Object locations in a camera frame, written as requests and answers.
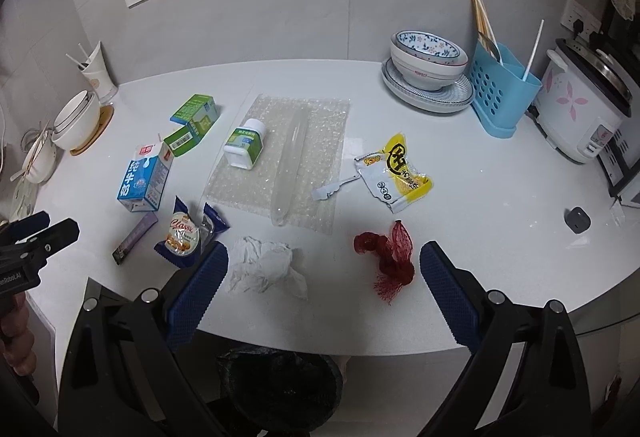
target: white straw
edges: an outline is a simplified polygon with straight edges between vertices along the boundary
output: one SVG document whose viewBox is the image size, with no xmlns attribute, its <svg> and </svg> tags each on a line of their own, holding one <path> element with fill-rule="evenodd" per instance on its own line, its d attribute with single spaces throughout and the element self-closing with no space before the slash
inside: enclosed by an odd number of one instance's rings
<svg viewBox="0 0 640 437">
<path fill-rule="evenodd" d="M 84 50 L 84 47 L 82 47 L 82 43 L 78 43 L 78 47 L 80 47 L 80 50 L 82 51 L 82 55 L 84 56 L 85 60 L 87 60 L 87 63 L 88 63 L 89 54 L 87 54 L 86 51 Z"/>
<path fill-rule="evenodd" d="M 542 34 L 542 26 L 545 24 L 545 21 L 542 20 L 540 22 L 540 28 L 538 29 L 538 36 L 536 36 L 536 43 L 533 45 L 533 50 L 531 51 L 531 57 L 529 58 L 529 63 L 527 63 L 527 70 L 524 71 L 524 76 L 522 77 L 522 81 L 527 81 L 527 76 L 529 76 L 529 71 L 531 70 L 531 64 L 533 63 L 533 57 L 536 55 L 536 50 L 538 50 L 538 42 L 540 41 L 540 35 Z"/>
<path fill-rule="evenodd" d="M 82 64 L 78 60 L 73 59 L 71 56 L 69 56 L 69 54 L 65 54 L 65 56 L 73 61 L 78 67 L 82 67 Z"/>
</svg>

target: paper cup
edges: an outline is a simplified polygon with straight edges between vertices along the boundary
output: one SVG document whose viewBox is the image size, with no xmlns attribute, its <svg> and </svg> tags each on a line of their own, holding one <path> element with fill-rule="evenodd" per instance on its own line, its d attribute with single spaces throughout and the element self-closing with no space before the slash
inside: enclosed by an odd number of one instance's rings
<svg viewBox="0 0 640 437">
<path fill-rule="evenodd" d="M 82 75 L 89 81 L 89 84 L 98 95 L 100 104 L 107 104 L 116 95 L 118 87 L 113 84 L 111 77 L 104 65 L 102 57 L 102 42 L 98 42 L 94 52 L 89 56 L 89 65 L 82 70 Z"/>
</svg>

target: red mesh bag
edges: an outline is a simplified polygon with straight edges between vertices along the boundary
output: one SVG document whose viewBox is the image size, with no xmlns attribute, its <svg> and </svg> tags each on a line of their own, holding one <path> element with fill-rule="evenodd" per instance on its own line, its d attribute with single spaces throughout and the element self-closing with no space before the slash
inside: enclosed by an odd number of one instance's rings
<svg viewBox="0 0 640 437">
<path fill-rule="evenodd" d="M 367 231 L 353 239 L 353 248 L 359 255 L 372 252 L 380 258 L 380 275 L 373 289 L 385 302 L 390 304 L 402 287 L 414 279 L 415 269 L 411 263 L 414 244 L 401 221 L 395 221 L 391 240 L 385 235 Z"/>
</svg>

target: milk carton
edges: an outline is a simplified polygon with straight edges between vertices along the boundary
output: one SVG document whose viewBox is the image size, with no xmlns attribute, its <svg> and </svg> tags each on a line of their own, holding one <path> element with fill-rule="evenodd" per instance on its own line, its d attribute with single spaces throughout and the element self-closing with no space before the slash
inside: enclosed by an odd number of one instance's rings
<svg viewBox="0 0 640 437">
<path fill-rule="evenodd" d="M 118 192 L 120 203 L 129 211 L 158 211 L 173 161 L 164 142 L 138 146 Z"/>
</svg>

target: barcode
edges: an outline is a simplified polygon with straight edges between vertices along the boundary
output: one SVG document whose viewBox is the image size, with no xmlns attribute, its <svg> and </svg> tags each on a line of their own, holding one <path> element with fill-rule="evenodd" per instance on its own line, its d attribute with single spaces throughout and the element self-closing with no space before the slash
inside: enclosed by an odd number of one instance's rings
<svg viewBox="0 0 640 437">
<path fill-rule="evenodd" d="M 171 150 L 175 150 L 175 149 L 179 148 L 180 146 L 182 146 L 183 144 L 185 144 L 186 142 L 189 142 L 191 139 L 193 139 L 193 135 L 191 135 L 191 132 L 187 132 L 182 137 L 180 137 L 180 139 L 178 139 L 176 141 L 173 141 L 169 145 L 169 148 L 171 148 Z"/>
</svg>

